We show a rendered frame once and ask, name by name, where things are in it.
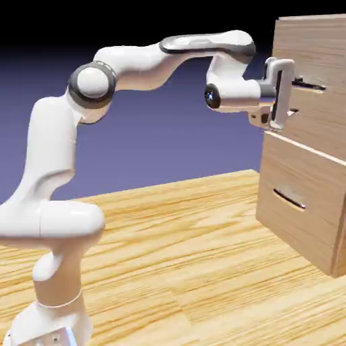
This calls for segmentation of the light wood cabinet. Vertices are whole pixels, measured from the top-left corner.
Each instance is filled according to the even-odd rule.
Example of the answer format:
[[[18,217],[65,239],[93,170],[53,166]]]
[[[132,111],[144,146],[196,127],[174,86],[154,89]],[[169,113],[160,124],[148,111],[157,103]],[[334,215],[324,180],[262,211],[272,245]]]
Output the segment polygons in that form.
[[[346,275],[346,14],[276,22],[273,55],[295,62],[279,133],[266,132],[256,217],[325,274]]]

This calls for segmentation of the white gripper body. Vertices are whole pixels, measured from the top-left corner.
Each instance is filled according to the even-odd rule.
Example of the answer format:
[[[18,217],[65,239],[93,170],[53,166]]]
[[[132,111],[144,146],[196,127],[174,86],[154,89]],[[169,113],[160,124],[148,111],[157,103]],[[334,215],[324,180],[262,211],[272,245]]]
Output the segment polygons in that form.
[[[289,101],[295,77],[295,62],[291,59],[269,57],[262,79],[262,99],[270,104],[268,126],[282,131],[290,112]]]

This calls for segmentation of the wood drawer front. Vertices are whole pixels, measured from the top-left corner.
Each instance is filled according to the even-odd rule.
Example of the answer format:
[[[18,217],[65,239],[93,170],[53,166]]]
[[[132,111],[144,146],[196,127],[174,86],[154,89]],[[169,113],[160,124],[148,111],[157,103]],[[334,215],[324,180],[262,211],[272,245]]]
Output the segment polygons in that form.
[[[289,187],[306,202],[297,209],[274,193]],[[325,274],[346,275],[346,162],[265,132],[256,218]]]
[[[294,88],[298,109],[282,135],[346,161],[346,14],[276,21],[272,54],[295,61],[295,74],[325,91]]]

